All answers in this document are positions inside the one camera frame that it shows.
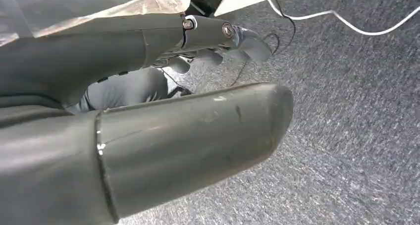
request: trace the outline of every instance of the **white cable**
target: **white cable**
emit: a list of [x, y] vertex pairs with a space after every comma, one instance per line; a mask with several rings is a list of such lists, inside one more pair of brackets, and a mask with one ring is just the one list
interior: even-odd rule
[[[274, 3], [271, 0], [267, 0], [268, 3], [271, 5], [271, 8], [280, 16], [284, 17], [281, 12], [277, 9], [277, 7], [274, 5]], [[407, 17], [405, 17], [403, 20], [401, 20], [399, 23], [397, 23], [395, 26], [388, 28], [386, 30], [380, 31], [380, 32], [366, 32], [363, 30], [358, 29], [357, 27], [355, 27], [353, 24], [349, 23], [347, 20], [345, 20], [343, 17], [341, 17], [336, 11], [334, 10], [329, 10], [329, 11], [324, 11], [324, 12], [319, 12], [319, 13], [314, 13], [311, 15], [306, 15], [306, 16], [301, 16], [301, 17], [293, 17], [293, 16], [289, 16], [286, 15], [286, 17], [289, 17], [292, 20], [304, 20], [304, 19], [309, 19], [309, 18], [314, 18], [314, 17], [318, 17], [321, 15], [326, 15], [326, 14], [334, 14], [341, 22], [343, 22], [345, 25], [347, 25], [348, 27], [350, 27], [351, 29], [353, 29], [354, 31], [363, 34], [363, 35], [368, 35], [368, 36], [378, 36], [378, 35], [382, 35], [382, 34], [386, 34], [389, 33], [391, 31], [394, 31], [395, 29], [397, 29], [398, 27], [400, 27], [401, 25], [403, 25], [405, 22], [407, 22], [407, 20], [409, 20], [411, 17], [413, 17], [417, 12], [420, 11], [420, 6], [417, 7], [413, 12], [411, 12], [409, 15], [407, 15]]]

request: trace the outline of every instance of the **robotic hand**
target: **robotic hand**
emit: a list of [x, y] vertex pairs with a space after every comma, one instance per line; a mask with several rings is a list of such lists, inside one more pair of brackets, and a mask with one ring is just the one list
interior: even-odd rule
[[17, 34], [0, 47], [4, 224], [115, 224], [265, 160], [292, 118], [291, 92], [269, 83], [81, 115], [62, 109], [95, 81], [180, 56], [268, 58], [255, 32], [224, 20], [156, 13]]

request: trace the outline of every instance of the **black cable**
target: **black cable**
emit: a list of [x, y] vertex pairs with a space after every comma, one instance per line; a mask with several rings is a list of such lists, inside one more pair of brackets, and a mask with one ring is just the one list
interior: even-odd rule
[[[268, 35], [266, 35], [266, 36], [263, 38], [263, 40], [265, 41], [265, 40], [266, 40], [267, 38], [269, 38], [269, 37], [275, 37], [275, 38], [276, 38], [276, 40], [277, 40], [277, 45], [276, 45], [276, 47], [274, 48], [274, 50], [273, 50], [273, 51], [271, 51], [271, 55], [273, 56], [274, 54], [276, 54], [276, 52], [278, 51], [278, 49], [279, 49], [279, 47], [280, 47], [280, 37], [279, 37], [277, 34], [275, 34], [275, 33], [269, 33]], [[245, 67], [248, 65], [248, 63], [249, 63], [249, 61], [244, 62], [244, 65], [242, 66], [241, 70], [239, 71], [238, 75], [236, 76], [236, 79], [232, 82], [232, 84], [230, 84], [230, 86], [229, 86], [229, 87], [234, 86], [234, 85], [236, 84], [236, 82], [238, 82], [239, 78], [240, 78], [240, 77], [241, 77], [241, 75], [242, 75], [242, 72], [244, 71], [244, 69], [245, 69]]]
[[278, 7], [278, 10], [280, 11], [281, 15], [283, 15], [283, 18], [288, 19], [288, 20], [292, 23], [292, 25], [293, 25], [293, 34], [292, 34], [292, 38], [290, 39], [289, 43], [285, 46], [285, 47], [288, 47], [288, 46], [292, 43], [293, 38], [295, 37], [295, 34], [296, 34], [296, 24], [295, 24], [295, 22], [293, 21], [293, 19], [291, 19], [290, 17], [288, 17], [287, 15], [285, 15], [285, 14], [283, 13], [283, 10], [281, 9], [280, 2], [279, 2], [278, 0], [274, 0], [274, 1], [276, 2], [277, 7]]
[[164, 69], [160, 69], [167, 77], [169, 77], [177, 86], [186, 89], [184, 86], [180, 85], [172, 76], [170, 76]]

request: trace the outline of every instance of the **prosthetic arm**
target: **prosthetic arm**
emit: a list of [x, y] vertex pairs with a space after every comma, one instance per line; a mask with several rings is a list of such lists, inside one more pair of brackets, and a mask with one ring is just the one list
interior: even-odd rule
[[255, 32], [183, 14], [98, 18], [0, 48], [0, 220], [115, 224], [270, 156], [292, 118], [269, 83], [70, 115], [95, 81], [218, 51], [263, 61]]

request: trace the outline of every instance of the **wire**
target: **wire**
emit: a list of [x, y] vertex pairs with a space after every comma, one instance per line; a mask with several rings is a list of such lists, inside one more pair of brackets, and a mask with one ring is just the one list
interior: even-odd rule
[[[263, 40], [265, 41], [267, 38], [269, 38], [269, 37], [274, 37], [276, 40], [277, 40], [277, 45], [276, 45], [276, 47], [274, 48], [274, 50], [273, 51], [271, 51], [271, 55], [273, 56], [273, 55], [275, 55], [276, 54], [276, 52], [278, 51], [278, 49], [279, 49], [279, 47], [280, 47], [280, 37], [277, 35], [277, 34], [275, 34], [275, 33], [269, 33], [268, 35], [266, 35], [264, 38], [263, 38]], [[239, 71], [239, 73], [238, 73], [238, 75], [236, 76], [236, 78], [235, 78], [235, 80], [232, 82], [232, 84], [230, 84], [230, 86], [229, 87], [232, 87], [232, 86], [234, 86], [237, 82], [238, 82], [238, 80], [239, 80], [239, 78], [241, 77], [241, 75], [242, 75], [242, 72], [244, 71], [244, 69], [245, 69], [245, 67], [248, 65], [248, 63], [249, 63], [249, 61], [247, 60], [246, 62], [244, 62], [244, 65], [242, 66], [242, 68], [241, 68], [241, 70]]]
[[350, 27], [351, 29], [353, 29], [354, 31], [363, 34], [363, 35], [368, 35], [368, 36], [378, 36], [378, 35], [383, 35], [383, 34], [387, 34], [389, 32], [394, 31], [395, 29], [397, 29], [398, 27], [400, 27], [401, 25], [403, 25], [405, 22], [407, 22], [411, 17], [413, 17], [417, 12], [420, 11], [420, 6], [417, 7], [413, 12], [411, 12], [409, 15], [407, 15], [407, 17], [405, 17], [403, 20], [401, 20], [399, 23], [397, 23], [396, 25], [394, 25], [391, 28], [388, 28], [386, 30], [380, 31], [380, 32], [366, 32], [363, 30], [358, 29], [357, 27], [355, 27], [353, 24], [349, 23], [347, 20], [345, 20], [343, 17], [341, 17], [336, 11], [334, 10], [328, 10], [328, 11], [324, 11], [324, 12], [319, 12], [319, 13], [314, 13], [314, 14], [310, 14], [310, 15], [306, 15], [306, 16], [301, 16], [301, 17], [293, 17], [290, 15], [286, 15], [283, 13], [283, 11], [281, 11], [280, 9], [276, 8], [276, 6], [274, 6], [274, 3], [271, 0], [267, 0], [268, 3], [271, 5], [271, 8], [280, 16], [282, 17], [289, 17], [292, 20], [305, 20], [305, 19], [310, 19], [310, 18], [314, 18], [314, 17], [318, 17], [321, 15], [326, 15], [326, 14], [333, 14], [334, 16], [336, 16], [341, 22], [343, 22], [345, 25], [347, 25], [348, 27]]
[[167, 77], [169, 77], [177, 86], [181, 88], [185, 88], [184, 86], [180, 85], [171, 75], [169, 75], [163, 68], [160, 69]]
[[283, 17], [283, 18], [288, 19], [288, 20], [290, 21], [290, 23], [292, 23], [292, 25], [293, 25], [293, 34], [292, 34], [292, 37], [290, 38], [289, 43], [285, 46], [285, 48], [286, 48], [286, 47], [288, 47], [288, 46], [292, 43], [293, 38], [295, 37], [295, 34], [296, 34], [296, 24], [295, 24], [295, 22], [293, 22], [293, 20], [292, 20], [290, 17], [286, 16], [286, 15], [283, 13], [283, 10], [281, 9], [280, 2], [279, 2], [278, 0], [275, 0], [275, 1], [276, 1], [276, 4], [277, 4], [277, 7], [278, 7], [278, 10], [279, 10], [279, 12], [280, 12], [280, 17]]

